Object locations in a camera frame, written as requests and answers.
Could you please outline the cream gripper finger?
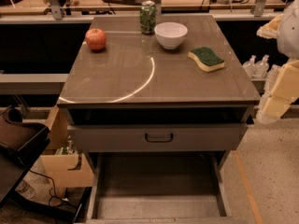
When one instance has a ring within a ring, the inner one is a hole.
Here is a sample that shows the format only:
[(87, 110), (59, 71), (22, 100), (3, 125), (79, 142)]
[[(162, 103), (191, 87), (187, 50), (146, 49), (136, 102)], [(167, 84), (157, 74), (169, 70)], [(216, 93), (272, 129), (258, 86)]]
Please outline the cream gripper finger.
[(282, 14), (276, 16), (267, 24), (258, 29), (256, 35), (262, 38), (271, 39), (278, 37), (278, 27), (282, 19)]
[(263, 89), (256, 119), (261, 124), (270, 124), (279, 120), (299, 98), (299, 60), (273, 65)]

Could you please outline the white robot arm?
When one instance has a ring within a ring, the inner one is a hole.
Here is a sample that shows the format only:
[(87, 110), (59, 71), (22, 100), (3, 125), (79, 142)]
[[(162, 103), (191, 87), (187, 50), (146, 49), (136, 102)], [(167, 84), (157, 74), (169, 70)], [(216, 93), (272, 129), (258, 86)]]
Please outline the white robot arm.
[(278, 51), (289, 58), (282, 66), (275, 65), (266, 76), (256, 119), (270, 124), (279, 120), (299, 98), (299, 0), (262, 26), (257, 35), (275, 38)]

